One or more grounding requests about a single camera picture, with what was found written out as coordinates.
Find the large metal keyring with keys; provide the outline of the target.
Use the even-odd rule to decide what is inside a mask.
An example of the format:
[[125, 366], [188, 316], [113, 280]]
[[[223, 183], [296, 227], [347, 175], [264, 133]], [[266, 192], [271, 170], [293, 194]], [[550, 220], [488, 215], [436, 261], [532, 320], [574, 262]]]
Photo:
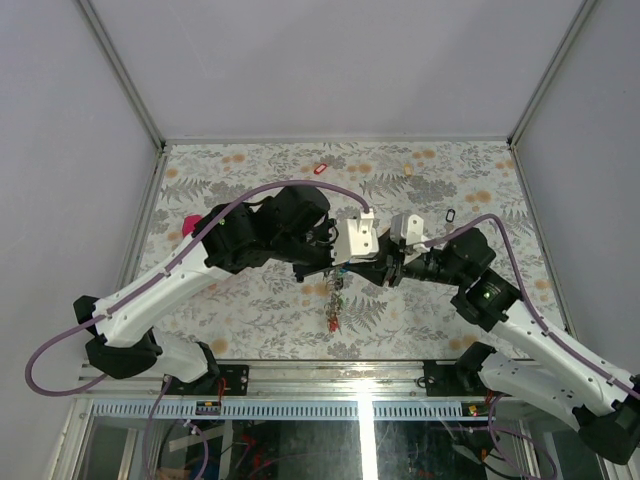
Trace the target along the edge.
[[324, 311], [327, 328], [331, 334], [340, 331], [339, 317], [344, 305], [342, 297], [342, 290], [344, 289], [344, 274], [345, 270], [337, 267], [327, 272], [324, 276], [325, 286], [327, 289], [327, 301]]

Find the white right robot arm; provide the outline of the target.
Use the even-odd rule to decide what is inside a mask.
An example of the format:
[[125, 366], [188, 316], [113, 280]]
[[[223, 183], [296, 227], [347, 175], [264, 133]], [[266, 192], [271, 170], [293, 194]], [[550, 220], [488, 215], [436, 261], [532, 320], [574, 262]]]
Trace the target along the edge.
[[602, 458], [626, 464], [639, 446], [639, 378], [595, 354], [565, 330], [547, 322], [523, 288], [490, 265], [496, 257], [477, 228], [410, 259], [410, 248], [390, 234], [379, 239], [370, 261], [348, 265], [378, 286], [403, 279], [457, 287], [456, 313], [523, 351], [540, 365], [516, 366], [495, 348], [474, 343], [458, 360], [456, 382], [467, 394], [484, 388], [518, 397], [575, 430]]

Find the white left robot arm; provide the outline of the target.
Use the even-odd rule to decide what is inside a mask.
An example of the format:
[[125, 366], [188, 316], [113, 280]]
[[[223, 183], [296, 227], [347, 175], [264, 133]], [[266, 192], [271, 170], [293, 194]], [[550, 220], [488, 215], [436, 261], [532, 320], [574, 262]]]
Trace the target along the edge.
[[109, 297], [75, 301], [78, 321], [96, 322], [85, 345], [90, 365], [114, 379], [156, 371], [197, 394], [212, 392], [219, 368], [210, 347], [165, 335], [156, 323], [201, 290], [271, 259], [329, 266], [329, 210], [329, 200], [312, 186], [286, 186], [255, 204], [214, 207], [167, 259], [138, 279]]

